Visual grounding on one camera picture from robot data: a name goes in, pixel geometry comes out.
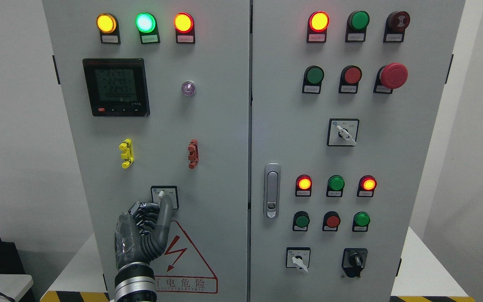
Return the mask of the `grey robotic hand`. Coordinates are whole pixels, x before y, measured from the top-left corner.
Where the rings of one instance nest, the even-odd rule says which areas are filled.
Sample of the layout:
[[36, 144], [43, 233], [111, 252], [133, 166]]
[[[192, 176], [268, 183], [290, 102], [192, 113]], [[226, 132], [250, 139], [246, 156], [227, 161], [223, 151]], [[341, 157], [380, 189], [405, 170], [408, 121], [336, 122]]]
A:
[[158, 204], [136, 202], [118, 216], [115, 228], [117, 269], [142, 262], [149, 264], [166, 249], [173, 217], [173, 203], [163, 195]]

